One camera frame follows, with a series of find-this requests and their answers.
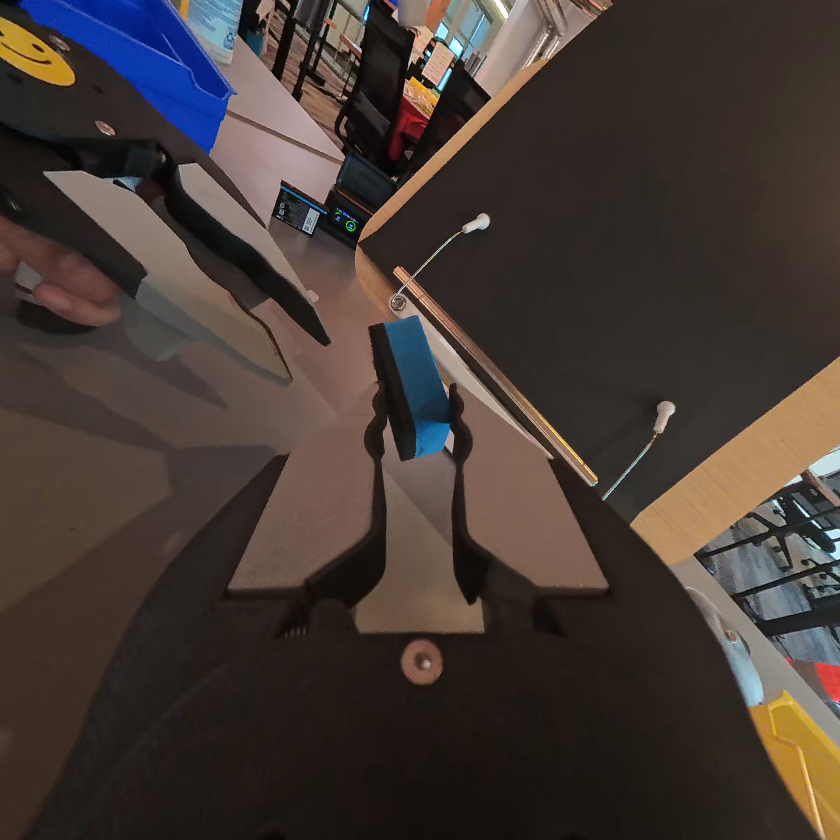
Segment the person's left hand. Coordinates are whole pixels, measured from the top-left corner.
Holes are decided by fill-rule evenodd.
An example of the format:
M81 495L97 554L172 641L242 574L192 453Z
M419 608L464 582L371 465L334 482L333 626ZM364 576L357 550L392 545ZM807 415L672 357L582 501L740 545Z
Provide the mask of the person's left hand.
M63 319L100 328L121 319L119 288L75 250L1 219L1 274L27 266L40 276L33 299Z

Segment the blue whiteboard eraser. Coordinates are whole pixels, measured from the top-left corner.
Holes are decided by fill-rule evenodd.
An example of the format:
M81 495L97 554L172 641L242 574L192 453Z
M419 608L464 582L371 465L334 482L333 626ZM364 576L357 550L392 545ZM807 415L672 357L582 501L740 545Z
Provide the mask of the blue whiteboard eraser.
M441 452L450 433L450 403L421 319L374 324L369 336L400 460Z

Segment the black office chair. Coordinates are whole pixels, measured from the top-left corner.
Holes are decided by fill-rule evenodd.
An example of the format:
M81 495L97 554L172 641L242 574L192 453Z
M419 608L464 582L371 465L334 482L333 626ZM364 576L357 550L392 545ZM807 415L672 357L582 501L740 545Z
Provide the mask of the black office chair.
M370 7L355 83L339 111L334 132L343 152L354 153L384 172L403 99L415 33L379 7Z
M457 59L427 126L414 145L396 185L401 187L409 181L489 100L490 94L468 73L464 62Z

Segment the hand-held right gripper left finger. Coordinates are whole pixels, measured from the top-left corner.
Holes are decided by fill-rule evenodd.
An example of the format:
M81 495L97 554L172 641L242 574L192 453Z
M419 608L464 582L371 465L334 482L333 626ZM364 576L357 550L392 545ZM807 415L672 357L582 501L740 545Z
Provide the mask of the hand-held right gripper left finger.
M369 385L295 447L229 584L237 598L290 595L358 605L385 570L385 399Z

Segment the red cloth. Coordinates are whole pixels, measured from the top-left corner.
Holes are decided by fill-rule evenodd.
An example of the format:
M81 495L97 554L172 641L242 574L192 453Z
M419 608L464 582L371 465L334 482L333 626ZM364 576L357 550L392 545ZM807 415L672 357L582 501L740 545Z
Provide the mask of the red cloth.
M386 156L389 162L398 163L403 158L404 153L420 141L430 116L412 100L402 97L392 135L386 148Z

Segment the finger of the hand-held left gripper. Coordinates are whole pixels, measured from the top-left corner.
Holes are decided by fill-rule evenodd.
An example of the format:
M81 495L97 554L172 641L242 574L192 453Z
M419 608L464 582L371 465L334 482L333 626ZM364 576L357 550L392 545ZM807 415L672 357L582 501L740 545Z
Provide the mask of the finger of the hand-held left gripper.
M268 229L198 163L168 164L163 171L168 217L248 314L272 300L321 346L331 338L316 305Z
M212 280L176 233L134 192L80 171L46 177L145 270L135 300L140 309L189 340L213 345L228 358L279 385L291 383L266 325Z

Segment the yellow storage bin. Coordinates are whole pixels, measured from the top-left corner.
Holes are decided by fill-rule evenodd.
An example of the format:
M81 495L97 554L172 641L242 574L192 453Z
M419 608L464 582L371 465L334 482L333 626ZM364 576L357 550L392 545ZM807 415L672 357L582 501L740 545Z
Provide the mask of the yellow storage bin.
M839 749L786 691L749 709L774 768L821 839L839 838Z

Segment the blue storage bin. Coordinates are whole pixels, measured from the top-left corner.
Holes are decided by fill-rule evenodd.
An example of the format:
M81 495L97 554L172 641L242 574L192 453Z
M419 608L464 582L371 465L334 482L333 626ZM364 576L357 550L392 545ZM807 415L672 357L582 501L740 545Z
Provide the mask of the blue storage bin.
M40 25L87 48L210 153L234 90L169 1L24 1Z

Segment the black battery charger case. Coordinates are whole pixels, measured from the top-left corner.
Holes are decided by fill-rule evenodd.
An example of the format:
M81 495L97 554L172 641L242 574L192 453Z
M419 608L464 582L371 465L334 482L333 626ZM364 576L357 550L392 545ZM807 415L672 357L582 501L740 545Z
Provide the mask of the black battery charger case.
M396 193L396 182L365 158L348 153L325 201L320 227L355 248L364 227Z

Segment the black board book stand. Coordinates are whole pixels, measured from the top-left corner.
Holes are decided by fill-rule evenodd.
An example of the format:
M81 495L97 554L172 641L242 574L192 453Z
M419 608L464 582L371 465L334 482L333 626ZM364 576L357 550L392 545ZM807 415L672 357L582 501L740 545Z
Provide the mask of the black board book stand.
M681 561L838 444L839 4L619 2L412 187L381 273L419 285Z

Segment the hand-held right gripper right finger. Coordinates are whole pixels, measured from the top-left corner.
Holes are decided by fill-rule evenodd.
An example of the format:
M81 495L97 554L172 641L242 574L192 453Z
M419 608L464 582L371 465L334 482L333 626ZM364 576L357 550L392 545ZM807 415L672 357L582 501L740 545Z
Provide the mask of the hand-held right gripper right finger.
M453 557L468 604L604 595L608 583L550 459L470 392L449 389Z

